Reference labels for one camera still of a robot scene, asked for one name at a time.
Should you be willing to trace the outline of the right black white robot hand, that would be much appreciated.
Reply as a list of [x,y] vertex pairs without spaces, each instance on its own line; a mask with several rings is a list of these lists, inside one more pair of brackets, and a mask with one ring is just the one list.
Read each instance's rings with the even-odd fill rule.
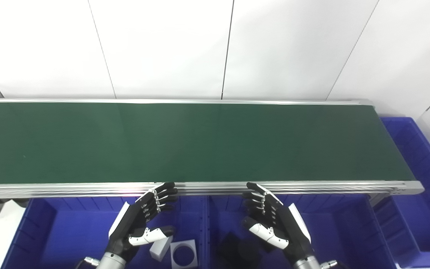
[[263,242],[283,251],[290,264],[314,256],[311,237],[294,205],[285,206],[271,191],[248,182],[242,193],[248,215],[242,226]]

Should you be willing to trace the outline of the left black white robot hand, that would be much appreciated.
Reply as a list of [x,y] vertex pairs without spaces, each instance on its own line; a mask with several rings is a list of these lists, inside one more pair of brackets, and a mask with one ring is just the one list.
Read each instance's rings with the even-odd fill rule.
[[174,226],[148,228],[148,222],[162,211],[173,210],[177,193],[175,183],[166,182],[149,189],[134,203],[125,203],[109,230],[109,243],[103,258],[125,267],[141,246],[174,235]]

